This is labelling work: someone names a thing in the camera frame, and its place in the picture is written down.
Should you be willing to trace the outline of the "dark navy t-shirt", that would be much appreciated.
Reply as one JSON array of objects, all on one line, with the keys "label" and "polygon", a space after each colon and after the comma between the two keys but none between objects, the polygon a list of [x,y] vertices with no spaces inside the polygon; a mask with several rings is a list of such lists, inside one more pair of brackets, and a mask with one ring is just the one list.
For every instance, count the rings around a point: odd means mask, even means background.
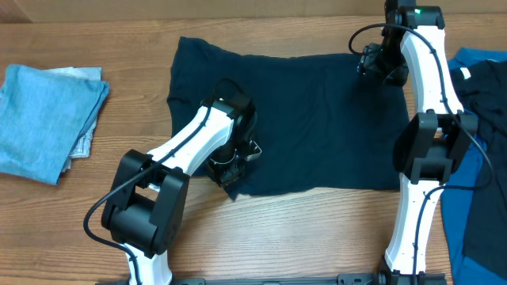
[{"label": "dark navy t-shirt", "polygon": [[275,58],[239,55],[182,37],[167,104],[174,131],[205,98],[242,90],[258,114],[261,156],[226,186],[240,195],[274,196],[312,188],[395,190],[395,140],[409,122],[401,87],[358,74],[351,54]]}]

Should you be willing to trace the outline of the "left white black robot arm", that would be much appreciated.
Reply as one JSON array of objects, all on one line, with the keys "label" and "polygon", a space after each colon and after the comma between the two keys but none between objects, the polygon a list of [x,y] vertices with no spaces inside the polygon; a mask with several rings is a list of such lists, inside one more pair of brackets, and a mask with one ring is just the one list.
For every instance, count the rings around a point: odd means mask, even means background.
[{"label": "left white black robot arm", "polygon": [[171,283],[167,250],[181,226],[190,177],[206,165],[220,187],[240,178],[246,163],[261,155],[253,139],[256,123],[247,95],[209,97],[168,142],[122,157],[101,224],[127,256],[128,283]]}]

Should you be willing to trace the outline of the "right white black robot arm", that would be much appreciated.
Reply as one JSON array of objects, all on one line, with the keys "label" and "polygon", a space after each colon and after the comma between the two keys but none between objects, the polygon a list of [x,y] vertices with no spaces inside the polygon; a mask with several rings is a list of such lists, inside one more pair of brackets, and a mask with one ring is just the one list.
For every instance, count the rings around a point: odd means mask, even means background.
[{"label": "right white black robot arm", "polygon": [[415,115],[396,139],[400,201],[381,274],[388,283],[428,282],[425,253],[436,202],[457,171],[478,120],[466,114],[452,85],[440,7],[387,1],[383,41],[359,52],[357,70],[414,89]]}]

